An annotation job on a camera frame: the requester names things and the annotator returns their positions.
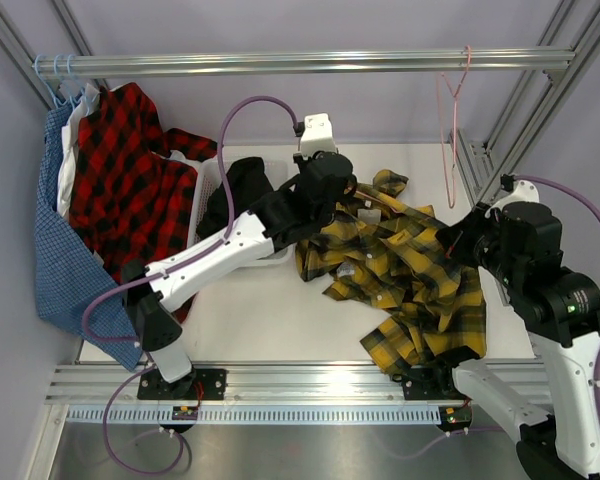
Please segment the yellow plaid shirt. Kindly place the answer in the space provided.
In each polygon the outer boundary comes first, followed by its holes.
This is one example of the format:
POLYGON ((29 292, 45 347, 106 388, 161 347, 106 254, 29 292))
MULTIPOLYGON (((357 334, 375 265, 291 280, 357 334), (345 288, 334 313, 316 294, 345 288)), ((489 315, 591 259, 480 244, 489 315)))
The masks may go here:
POLYGON ((446 257, 436 239, 445 225, 433 207, 400 201, 407 185, 406 176, 379 171, 360 187, 379 201, 378 208, 338 205, 329 225, 295 247, 303 281, 330 275, 325 296, 387 313, 360 344, 388 375, 462 347, 480 357, 487 353, 479 273, 446 257))

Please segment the pink wire hanger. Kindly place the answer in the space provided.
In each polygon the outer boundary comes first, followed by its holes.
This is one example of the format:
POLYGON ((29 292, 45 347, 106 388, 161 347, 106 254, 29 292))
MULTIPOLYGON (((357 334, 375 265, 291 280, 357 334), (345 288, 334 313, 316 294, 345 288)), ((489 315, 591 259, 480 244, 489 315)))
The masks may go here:
POLYGON ((444 188, 448 207, 453 210, 457 202, 456 169, 458 162, 458 104, 464 83, 472 64, 473 49, 466 45, 463 50, 465 57, 462 63, 462 75, 456 85, 453 85, 445 72, 437 73, 435 77, 435 94, 437 118, 439 122, 439 140, 442 154, 442 169, 444 188), (442 85, 445 85, 453 101, 451 115, 451 130, 445 134, 445 114, 442 101, 442 85))
POLYGON ((379 201, 368 192, 361 190, 360 187, 361 184, 357 184, 356 186, 349 186, 345 190, 344 197, 342 198, 343 202, 346 205, 355 205, 358 208, 378 208, 380 205, 379 201))

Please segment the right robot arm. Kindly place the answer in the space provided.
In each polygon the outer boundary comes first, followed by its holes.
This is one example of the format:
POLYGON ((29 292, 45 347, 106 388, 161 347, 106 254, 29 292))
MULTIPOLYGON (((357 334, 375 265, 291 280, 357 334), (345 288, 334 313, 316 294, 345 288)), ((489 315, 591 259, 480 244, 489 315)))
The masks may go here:
POLYGON ((600 290, 562 264, 562 224, 541 203, 478 204, 436 238, 448 258, 504 287, 547 376, 553 409, 531 404, 481 360, 447 363, 435 390, 476 401, 531 479, 600 479, 600 290))

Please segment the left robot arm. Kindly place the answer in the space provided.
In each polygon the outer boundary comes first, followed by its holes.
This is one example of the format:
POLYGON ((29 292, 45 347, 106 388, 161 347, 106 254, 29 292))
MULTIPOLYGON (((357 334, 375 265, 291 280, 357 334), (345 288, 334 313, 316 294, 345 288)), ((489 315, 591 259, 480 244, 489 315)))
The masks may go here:
POLYGON ((123 305, 141 349, 160 376, 160 387, 170 397, 188 396, 196 377, 174 311, 234 270, 319 233, 333 221, 337 204, 354 196, 357 179, 345 156, 318 152, 295 159, 298 174, 262 196, 226 228, 171 257, 124 267, 123 305))

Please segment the red black plaid shirt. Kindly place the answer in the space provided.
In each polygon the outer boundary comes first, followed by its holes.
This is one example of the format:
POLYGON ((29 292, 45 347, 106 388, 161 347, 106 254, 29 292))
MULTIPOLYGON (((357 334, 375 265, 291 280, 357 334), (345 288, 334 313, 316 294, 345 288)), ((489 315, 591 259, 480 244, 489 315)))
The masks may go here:
POLYGON ((162 128, 154 102, 135 83, 102 89, 82 118, 68 221, 119 282, 132 260, 151 263, 185 249, 197 172, 215 141, 162 128))

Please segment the white shirt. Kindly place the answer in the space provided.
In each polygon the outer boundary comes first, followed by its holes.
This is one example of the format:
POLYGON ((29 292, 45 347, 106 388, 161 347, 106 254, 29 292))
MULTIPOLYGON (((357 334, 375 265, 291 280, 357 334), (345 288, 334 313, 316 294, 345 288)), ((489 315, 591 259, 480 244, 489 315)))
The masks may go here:
POLYGON ((78 159, 80 121, 99 110, 99 90, 90 83, 85 86, 77 105, 72 108, 66 124, 61 129, 63 158, 57 177, 56 210, 65 220, 69 217, 71 196, 78 159))

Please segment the blue checked shirt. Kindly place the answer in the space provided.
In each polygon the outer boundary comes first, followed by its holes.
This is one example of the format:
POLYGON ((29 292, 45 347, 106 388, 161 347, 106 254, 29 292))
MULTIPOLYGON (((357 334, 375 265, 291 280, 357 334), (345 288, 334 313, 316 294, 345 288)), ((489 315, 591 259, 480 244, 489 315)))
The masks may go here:
POLYGON ((117 295, 99 304, 89 316, 90 333, 82 316, 98 296, 116 286, 82 239, 56 211, 57 180, 64 152, 62 128, 72 108, 61 106, 46 117, 44 156, 36 192, 34 221, 35 299, 38 316, 55 327, 92 343, 117 363, 132 370, 142 350, 128 342, 107 343, 103 337, 135 336, 131 321, 117 295))

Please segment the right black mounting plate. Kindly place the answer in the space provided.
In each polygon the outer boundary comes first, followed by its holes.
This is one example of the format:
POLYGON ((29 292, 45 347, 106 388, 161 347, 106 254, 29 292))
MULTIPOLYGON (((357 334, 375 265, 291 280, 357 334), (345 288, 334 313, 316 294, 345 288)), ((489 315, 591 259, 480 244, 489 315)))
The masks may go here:
POLYGON ((390 379, 401 386, 405 400, 465 400, 446 367, 417 366, 403 373, 394 373, 390 379))

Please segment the black mounting plate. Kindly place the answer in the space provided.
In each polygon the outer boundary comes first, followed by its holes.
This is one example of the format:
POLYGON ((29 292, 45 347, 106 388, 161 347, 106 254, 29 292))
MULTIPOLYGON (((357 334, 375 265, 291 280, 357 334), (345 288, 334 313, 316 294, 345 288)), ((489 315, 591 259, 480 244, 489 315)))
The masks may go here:
POLYGON ((390 379, 401 386, 405 400, 465 400, 446 367, 417 366, 403 373, 394 373, 390 379))
POLYGON ((211 400, 224 399, 227 371, 219 368, 194 368, 191 373, 172 383, 158 370, 143 373, 137 390, 138 400, 211 400))

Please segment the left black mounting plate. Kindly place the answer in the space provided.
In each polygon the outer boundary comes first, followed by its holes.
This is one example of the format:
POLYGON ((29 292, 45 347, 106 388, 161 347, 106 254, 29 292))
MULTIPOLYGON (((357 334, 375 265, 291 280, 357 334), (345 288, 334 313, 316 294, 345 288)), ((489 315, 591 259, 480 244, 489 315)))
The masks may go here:
POLYGON ((227 371, 219 368, 194 368, 191 373, 172 383, 158 370, 143 373, 137 390, 138 400, 211 400, 224 399, 227 371))

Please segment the aluminium hanging rail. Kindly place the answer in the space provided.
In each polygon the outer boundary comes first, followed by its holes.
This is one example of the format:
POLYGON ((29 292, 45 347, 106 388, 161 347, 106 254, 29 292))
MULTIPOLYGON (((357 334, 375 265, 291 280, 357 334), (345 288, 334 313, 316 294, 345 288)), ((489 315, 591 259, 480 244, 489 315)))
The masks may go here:
MULTIPOLYGON (((572 55, 560 47, 473 48, 469 71, 539 70, 561 66, 572 55)), ((287 53, 198 53, 77 56, 73 68, 82 79, 222 75, 291 75, 462 71, 464 48, 404 51, 346 50, 287 53)), ((60 59, 66 69, 68 55, 60 59)), ((40 72, 56 79, 53 56, 41 56, 40 72)))

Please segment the right frame post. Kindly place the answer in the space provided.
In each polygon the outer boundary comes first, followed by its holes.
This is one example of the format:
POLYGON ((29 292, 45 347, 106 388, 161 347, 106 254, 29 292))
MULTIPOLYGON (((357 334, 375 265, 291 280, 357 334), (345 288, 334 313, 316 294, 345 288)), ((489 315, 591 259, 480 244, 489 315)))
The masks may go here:
POLYGON ((600 54, 600 1, 560 1, 537 41, 572 55, 561 66, 527 69, 482 140, 458 127, 457 174, 471 206, 492 200, 503 173, 524 164, 600 54))

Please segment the frame post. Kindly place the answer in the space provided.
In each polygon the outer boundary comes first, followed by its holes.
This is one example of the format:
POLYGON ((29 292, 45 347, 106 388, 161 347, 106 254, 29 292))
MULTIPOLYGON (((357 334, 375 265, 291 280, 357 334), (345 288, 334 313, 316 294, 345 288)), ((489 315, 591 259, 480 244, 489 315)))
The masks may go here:
MULTIPOLYGON (((73 52, 90 56, 93 51, 86 35, 77 21, 77 18, 68 1, 45 1, 53 12, 56 23, 64 32, 73 47, 73 52)), ((54 107, 51 95, 45 83, 34 72, 33 63, 35 54, 25 36, 17 27, 15 21, 9 16, 0 2, 0 47, 27 85, 33 90, 37 98, 47 109, 54 107)))
POLYGON ((492 200, 503 173, 524 164, 600 54, 600 1, 560 1, 537 41, 572 55, 561 66, 527 69, 482 140, 458 127, 457 174, 471 206, 492 200))

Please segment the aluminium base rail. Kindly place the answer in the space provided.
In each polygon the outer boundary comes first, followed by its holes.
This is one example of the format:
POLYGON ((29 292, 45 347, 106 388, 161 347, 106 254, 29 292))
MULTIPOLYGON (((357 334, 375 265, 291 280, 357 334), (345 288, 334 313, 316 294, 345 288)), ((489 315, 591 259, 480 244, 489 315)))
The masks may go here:
MULTIPOLYGON (((551 394, 544 365, 537 359, 489 360, 493 375, 527 401, 548 405, 551 394)), ((404 401, 401 386, 369 362, 258 363, 200 362, 201 369, 225 371, 222 403, 384 405, 404 401)), ((131 373, 113 364, 59 365, 44 403, 103 404, 131 373)))

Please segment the left frame post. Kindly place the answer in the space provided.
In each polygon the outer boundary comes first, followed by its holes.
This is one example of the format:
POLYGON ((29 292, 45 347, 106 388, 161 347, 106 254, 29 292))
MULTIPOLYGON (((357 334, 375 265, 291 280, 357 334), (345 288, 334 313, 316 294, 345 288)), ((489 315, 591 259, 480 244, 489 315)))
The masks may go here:
MULTIPOLYGON (((64 32, 73 47, 73 52, 90 56, 93 51, 86 35, 77 21, 77 18, 68 1, 45 1, 53 12, 56 23, 64 32)), ((15 21, 9 16, 0 2, 0 47, 27 85, 33 90, 37 98, 47 109, 54 107, 51 95, 45 83, 34 72, 33 63, 35 54, 25 36, 17 27, 15 21)))

